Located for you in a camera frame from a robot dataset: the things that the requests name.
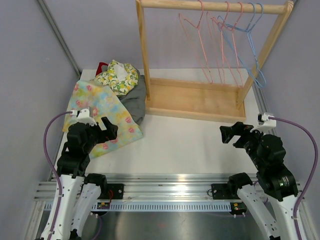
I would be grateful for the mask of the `pastel floral skirt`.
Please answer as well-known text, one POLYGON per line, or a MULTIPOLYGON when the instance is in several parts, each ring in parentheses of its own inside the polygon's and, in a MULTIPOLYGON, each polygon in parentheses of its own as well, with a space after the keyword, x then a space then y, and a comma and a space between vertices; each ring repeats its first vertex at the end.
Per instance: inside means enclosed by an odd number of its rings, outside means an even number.
POLYGON ((118 126, 117 138, 97 144, 89 154, 91 159, 108 154, 144 137, 139 125, 134 122, 128 110, 108 86, 100 85, 95 81, 77 81, 67 110, 82 109, 91 109, 90 115, 103 130, 106 129, 102 122, 103 117, 107 117, 112 124, 118 126))

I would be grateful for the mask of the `grey skirt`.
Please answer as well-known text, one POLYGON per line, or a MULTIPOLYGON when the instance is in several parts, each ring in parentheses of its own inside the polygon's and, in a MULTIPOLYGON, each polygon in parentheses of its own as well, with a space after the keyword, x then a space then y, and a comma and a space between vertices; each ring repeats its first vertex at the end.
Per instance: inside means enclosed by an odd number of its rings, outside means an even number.
POLYGON ((134 122, 141 125, 146 115, 147 88, 145 76, 140 75, 138 84, 127 95, 120 95, 118 99, 127 109, 134 122))

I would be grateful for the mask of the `lemon print skirt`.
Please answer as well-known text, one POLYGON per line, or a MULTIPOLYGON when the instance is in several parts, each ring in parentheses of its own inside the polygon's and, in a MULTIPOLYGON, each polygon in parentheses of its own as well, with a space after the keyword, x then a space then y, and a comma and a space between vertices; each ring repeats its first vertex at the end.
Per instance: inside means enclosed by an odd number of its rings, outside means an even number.
POLYGON ((112 60, 107 71, 95 75, 91 81, 109 87, 117 96, 125 96, 138 85, 138 79, 138 70, 133 65, 112 60))

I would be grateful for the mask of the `red skirt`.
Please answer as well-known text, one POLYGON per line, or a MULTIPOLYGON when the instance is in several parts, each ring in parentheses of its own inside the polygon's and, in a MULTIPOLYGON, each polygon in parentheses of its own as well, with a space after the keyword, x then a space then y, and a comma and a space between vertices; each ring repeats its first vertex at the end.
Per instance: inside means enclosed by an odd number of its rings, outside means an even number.
POLYGON ((98 67, 97 67, 95 75, 97 76, 97 75, 99 75, 99 74, 101 74, 103 72, 106 72, 108 70, 108 66, 109 66, 108 63, 100 62, 98 64, 98 67))

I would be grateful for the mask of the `pink wire hanger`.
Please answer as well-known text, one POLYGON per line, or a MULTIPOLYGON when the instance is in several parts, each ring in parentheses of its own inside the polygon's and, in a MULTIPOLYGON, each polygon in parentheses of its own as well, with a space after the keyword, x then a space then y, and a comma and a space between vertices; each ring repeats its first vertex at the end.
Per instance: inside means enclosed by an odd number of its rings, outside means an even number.
POLYGON ((222 21, 218 21, 217 18, 212 18, 212 23, 215 23, 218 30, 220 31, 220 52, 221 52, 221 59, 222 59, 222 69, 224 70, 224 64, 226 63, 237 87, 242 88, 244 85, 244 81, 243 81, 242 74, 240 72, 240 60, 238 58, 238 50, 237 50, 237 44, 236 44, 236 39, 235 39, 235 31, 236 31, 236 27, 237 27, 240 19, 242 18, 242 15, 244 12, 244 6, 243 6, 242 2, 238 2, 238 4, 240 5, 240 14, 239 14, 237 20, 234 22, 234 24, 229 26, 227 24, 227 19, 229 16, 231 4, 228 1, 225 1, 225 3, 227 5, 227 10, 226 10, 226 14, 225 14, 224 18, 222 19, 222 21), (227 35, 225 34, 225 31, 231 33, 232 42, 229 42, 229 39, 228 39, 227 35), (229 64, 229 60, 227 59, 227 57, 225 55, 224 41, 226 41, 226 43, 229 44, 229 47, 231 48, 231 50, 233 51, 233 53, 235 55, 235 58, 236 58, 236 68, 235 69, 239 75, 240 83, 238 83, 234 73, 232 72, 230 64, 229 64))
POLYGON ((220 83, 225 86, 227 84, 226 72, 227 69, 230 70, 230 64, 225 56, 224 51, 224 33, 222 23, 218 21, 216 17, 212 16, 209 11, 206 11, 205 13, 205 20, 209 30, 209 36, 214 52, 216 66, 218 69, 220 83))
POLYGON ((214 82, 214 78, 209 67, 208 58, 201 35, 201 24, 204 16, 204 3, 202 0, 199 0, 198 2, 201 6, 201 13, 196 23, 193 23, 182 13, 178 14, 178 19, 187 39, 188 45, 194 54, 196 62, 199 64, 199 67, 202 70, 207 82, 212 84, 214 82))

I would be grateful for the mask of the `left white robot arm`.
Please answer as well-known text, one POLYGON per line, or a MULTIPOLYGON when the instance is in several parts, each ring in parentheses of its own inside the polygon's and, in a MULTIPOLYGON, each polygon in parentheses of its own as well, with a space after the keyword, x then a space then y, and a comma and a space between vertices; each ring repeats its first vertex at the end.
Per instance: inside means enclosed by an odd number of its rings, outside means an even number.
POLYGON ((95 201, 110 194, 105 175, 85 174, 93 148, 118 136, 118 126, 107 117, 101 120, 105 130, 91 117, 78 117, 68 128, 67 141, 53 170, 55 196, 40 239, 80 240, 95 201))

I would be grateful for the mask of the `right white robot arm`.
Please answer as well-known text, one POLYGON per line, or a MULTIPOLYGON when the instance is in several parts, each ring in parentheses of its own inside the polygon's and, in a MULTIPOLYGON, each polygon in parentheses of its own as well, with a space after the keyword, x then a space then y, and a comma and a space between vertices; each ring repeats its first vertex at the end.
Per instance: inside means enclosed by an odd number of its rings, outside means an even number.
POLYGON ((220 126, 224 144, 234 137, 233 143, 238 149, 244 149, 257 169, 257 182, 263 189, 273 208, 269 212, 258 196, 255 185, 245 172, 231 175, 227 183, 213 183, 212 197, 215 200, 240 200, 243 207, 233 206, 234 216, 245 215, 249 210, 266 240, 305 240, 307 238, 295 206, 298 199, 298 187, 293 174, 284 165, 286 150, 282 140, 272 134, 266 134, 267 126, 236 122, 232 126, 220 126))

